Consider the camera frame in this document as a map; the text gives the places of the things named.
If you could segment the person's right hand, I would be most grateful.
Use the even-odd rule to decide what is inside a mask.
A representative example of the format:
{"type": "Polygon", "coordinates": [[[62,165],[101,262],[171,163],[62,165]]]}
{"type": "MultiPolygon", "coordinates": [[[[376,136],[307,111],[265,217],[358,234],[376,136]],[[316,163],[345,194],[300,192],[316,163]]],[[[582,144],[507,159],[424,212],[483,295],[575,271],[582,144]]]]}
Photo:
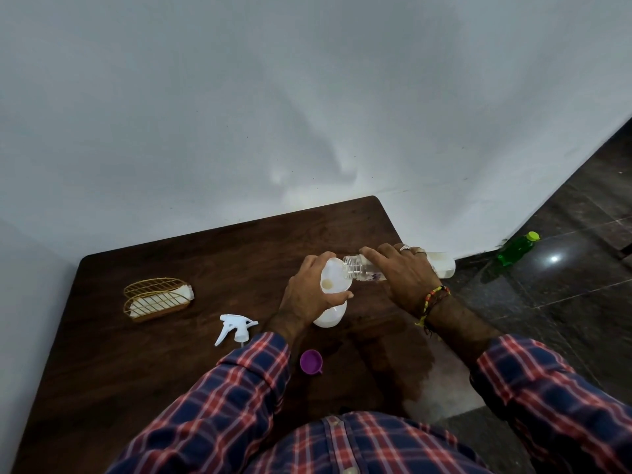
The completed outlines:
{"type": "Polygon", "coordinates": [[[362,247],[359,253],[384,274],[391,300],[419,320],[450,296],[422,248],[384,243],[377,249],[362,247]]]}

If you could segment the person's left hand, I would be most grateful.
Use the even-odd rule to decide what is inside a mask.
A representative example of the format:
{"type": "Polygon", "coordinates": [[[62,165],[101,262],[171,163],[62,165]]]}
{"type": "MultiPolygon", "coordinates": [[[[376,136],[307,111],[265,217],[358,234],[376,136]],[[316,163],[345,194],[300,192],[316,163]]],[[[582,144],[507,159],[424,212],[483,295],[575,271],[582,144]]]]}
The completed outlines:
{"type": "Polygon", "coordinates": [[[328,259],[336,257],[331,251],[305,257],[300,269],[289,279],[279,306],[278,314],[271,320],[270,328],[292,344],[310,324],[332,307],[321,307],[320,276],[328,259]]]}

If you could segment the white plastic bottle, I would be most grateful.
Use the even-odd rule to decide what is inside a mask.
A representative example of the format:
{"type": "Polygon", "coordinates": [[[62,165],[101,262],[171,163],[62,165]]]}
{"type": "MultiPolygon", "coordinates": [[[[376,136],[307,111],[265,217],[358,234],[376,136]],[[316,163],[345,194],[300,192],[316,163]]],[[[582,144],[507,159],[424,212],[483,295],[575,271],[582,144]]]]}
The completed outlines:
{"type": "Polygon", "coordinates": [[[326,311],[324,311],[321,314],[321,316],[319,316],[316,320],[314,320],[313,324],[315,326],[318,326],[324,329],[335,327],[343,319],[346,309],[347,309],[347,302],[344,302],[343,304],[329,308],[326,311]]]}

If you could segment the white plastic funnel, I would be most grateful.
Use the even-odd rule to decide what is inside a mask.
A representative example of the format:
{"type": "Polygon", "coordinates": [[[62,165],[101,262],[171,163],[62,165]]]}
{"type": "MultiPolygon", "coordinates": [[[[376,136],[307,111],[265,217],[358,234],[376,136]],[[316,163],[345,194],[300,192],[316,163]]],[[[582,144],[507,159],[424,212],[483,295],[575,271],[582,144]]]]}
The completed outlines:
{"type": "Polygon", "coordinates": [[[320,287],[325,294],[347,291],[353,280],[347,277],[346,264],[339,258],[328,259],[320,276],[320,287]]]}

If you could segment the clear plastic bottle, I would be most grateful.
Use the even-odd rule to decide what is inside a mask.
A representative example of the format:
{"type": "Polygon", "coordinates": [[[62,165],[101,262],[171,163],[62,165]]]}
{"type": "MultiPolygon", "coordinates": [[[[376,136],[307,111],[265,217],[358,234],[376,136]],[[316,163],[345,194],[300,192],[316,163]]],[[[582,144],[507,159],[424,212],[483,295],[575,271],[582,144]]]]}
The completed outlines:
{"type": "MultiPolygon", "coordinates": [[[[456,261],[447,253],[428,252],[427,260],[438,278],[450,278],[456,270],[456,261]]],[[[386,277],[373,263],[362,254],[343,258],[344,278],[349,280],[384,281],[386,277]]]]}

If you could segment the person's left forearm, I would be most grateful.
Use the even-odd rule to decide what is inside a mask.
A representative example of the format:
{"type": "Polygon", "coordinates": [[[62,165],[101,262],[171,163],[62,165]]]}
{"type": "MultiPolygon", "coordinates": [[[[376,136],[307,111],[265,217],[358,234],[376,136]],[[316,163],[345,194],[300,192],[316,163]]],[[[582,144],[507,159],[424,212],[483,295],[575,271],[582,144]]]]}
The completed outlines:
{"type": "Polygon", "coordinates": [[[106,474],[241,470],[271,432],[290,379],[291,344],[310,323],[280,311],[142,430],[106,474]]]}

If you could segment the person's right forearm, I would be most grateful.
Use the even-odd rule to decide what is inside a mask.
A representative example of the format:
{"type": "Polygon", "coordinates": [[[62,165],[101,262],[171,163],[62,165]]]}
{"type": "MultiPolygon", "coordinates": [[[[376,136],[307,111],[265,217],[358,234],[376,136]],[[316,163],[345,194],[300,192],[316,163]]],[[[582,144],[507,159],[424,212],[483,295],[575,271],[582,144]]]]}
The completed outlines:
{"type": "Polygon", "coordinates": [[[451,295],[419,324],[469,367],[472,386],[525,446],[537,474],[632,474],[632,407],[559,353],[501,333],[451,295]]]}

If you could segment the purple bottle cap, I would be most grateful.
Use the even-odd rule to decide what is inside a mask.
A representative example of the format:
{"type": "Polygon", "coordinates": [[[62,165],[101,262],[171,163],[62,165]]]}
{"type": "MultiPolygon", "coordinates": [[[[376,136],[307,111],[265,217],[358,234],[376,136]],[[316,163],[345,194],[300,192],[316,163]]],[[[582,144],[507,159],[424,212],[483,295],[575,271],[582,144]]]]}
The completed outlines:
{"type": "Polygon", "coordinates": [[[306,375],[323,374],[323,358],[318,350],[305,350],[299,358],[299,365],[306,375]]]}

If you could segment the white spray trigger head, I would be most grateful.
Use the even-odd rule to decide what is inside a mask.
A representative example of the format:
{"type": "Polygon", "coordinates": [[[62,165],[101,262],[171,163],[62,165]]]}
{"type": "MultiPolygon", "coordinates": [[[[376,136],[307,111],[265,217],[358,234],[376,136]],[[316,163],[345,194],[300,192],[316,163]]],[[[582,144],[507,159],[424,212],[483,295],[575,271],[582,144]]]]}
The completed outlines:
{"type": "Polygon", "coordinates": [[[220,315],[219,320],[223,322],[223,327],[214,343],[215,347],[220,346],[227,335],[232,331],[234,331],[234,341],[239,343],[240,347],[243,347],[250,339],[249,328],[258,325],[258,322],[255,320],[231,313],[220,315]]]}

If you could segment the plaid shirt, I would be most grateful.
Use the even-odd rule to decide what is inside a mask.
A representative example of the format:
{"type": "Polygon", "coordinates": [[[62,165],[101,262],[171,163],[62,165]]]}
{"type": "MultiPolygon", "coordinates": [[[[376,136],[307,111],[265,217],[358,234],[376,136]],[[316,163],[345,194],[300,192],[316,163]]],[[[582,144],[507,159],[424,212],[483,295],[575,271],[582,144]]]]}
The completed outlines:
{"type": "Polygon", "coordinates": [[[447,430],[371,411],[327,416],[253,457],[243,474],[492,474],[447,430]]]}

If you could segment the white paper napkins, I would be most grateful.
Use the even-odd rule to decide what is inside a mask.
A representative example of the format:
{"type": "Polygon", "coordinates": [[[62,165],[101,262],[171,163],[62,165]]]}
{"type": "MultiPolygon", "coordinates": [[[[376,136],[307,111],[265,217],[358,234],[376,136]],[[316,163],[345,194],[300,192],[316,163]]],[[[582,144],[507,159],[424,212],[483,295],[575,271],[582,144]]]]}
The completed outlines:
{"type": "Polygon", "coordinates": [[[194,298],[193,288],[186,284],[167,291],[157,291],[136,296],[131,300],[126,312],[133,319],[147,317],[162,311],[186,306],[194,298]]]}

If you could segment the green plastic bottle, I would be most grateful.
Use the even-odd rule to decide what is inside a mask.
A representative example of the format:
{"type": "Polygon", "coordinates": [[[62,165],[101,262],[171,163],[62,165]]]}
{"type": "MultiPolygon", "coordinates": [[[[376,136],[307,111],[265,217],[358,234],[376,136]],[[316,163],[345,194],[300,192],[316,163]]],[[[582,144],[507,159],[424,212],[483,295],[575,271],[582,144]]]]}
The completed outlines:
{"type": "Polygon", "coordinates": [[[535,231],[529,231],[503,247],[497,255],[497,261],[503,267],[512,266],[531,251],[539,241],[540,235],[535,231]]]}

